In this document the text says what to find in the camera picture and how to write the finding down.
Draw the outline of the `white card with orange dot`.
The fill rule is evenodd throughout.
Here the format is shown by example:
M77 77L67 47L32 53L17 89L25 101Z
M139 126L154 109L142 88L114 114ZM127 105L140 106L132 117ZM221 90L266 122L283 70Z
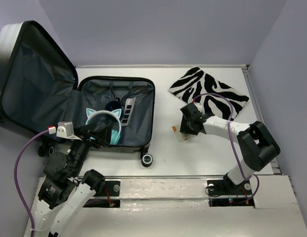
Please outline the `white card with orange dot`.
M186 134L186 133L180 132L180 124L173 125L172 130L178 142L184 142L194 137L194 135L192 134Z

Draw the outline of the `teal cat ear headphones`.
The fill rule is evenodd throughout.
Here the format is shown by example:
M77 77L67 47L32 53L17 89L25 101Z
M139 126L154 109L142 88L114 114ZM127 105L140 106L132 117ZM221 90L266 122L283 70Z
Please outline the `teal cat ear headphones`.
M108 110L99 110L96 111L92 108L86 108L86 125L91 122L96 122L98 127L104 127L105 125L109 125L111 123L116 123L114 125L118 128L115 130L114 128L111 130L111 145L117 145L122 132L122 123L120 121L120 116L122 115L122 109L114 109L112 111Z

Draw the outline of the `dark blue mug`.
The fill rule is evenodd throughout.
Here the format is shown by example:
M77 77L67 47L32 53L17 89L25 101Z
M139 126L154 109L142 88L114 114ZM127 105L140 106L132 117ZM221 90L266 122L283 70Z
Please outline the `dark blue mug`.
M114 110L120 110L121 115L123 114L123 105L119 97L116 97L115 100L108 102L105 105L105 110L113 112Z

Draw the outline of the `zebra print fluffy pouch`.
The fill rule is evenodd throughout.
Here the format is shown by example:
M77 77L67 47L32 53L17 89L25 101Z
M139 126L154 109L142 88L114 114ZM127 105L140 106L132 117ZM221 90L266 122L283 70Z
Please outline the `zebra print fluffy pouch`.
M171 85L169 92L185 103L199 103L206 113L231 120L235 120L249 101L247 95L199 67L189 69Z

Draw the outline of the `small black kids suitcase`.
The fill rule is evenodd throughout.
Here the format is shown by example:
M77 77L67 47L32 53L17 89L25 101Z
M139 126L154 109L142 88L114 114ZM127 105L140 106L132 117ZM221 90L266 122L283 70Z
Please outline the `small black kids suitcase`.
M122 126L110 152L140 153L143 166L153 163L152 138L155 85L146 78L91 76L79 80L77 70L50 34L36 21L8 24L0 31L0 122L32 133L61 121L86 125L86 108L105 110L120 98L136 98L128 126Z

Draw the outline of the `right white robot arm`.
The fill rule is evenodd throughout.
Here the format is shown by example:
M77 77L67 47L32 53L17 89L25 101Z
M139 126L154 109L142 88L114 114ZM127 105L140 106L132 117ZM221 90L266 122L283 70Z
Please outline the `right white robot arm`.
M185 105L180 111L182 120L179 133L182 139L203 133L228 139L231 145L239 145L242 159L218 185L214 185L213 191L235 193L247 178L261 171L281 152L267 127L260 121L247 124L226 120L211 113L202 113L194 103Z

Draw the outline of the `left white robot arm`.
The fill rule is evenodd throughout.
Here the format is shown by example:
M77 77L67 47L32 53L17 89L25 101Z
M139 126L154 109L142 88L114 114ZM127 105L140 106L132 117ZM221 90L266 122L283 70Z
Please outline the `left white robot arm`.
M112 125L96 129L96 123L74 129L71 122L59 122L47 131L72 140L67 153L55 152L44 167L44 181L33 204L26 237L60 237L71 219L105 188L105 176L91 169L81 180L78 176L91 148L108 147Z

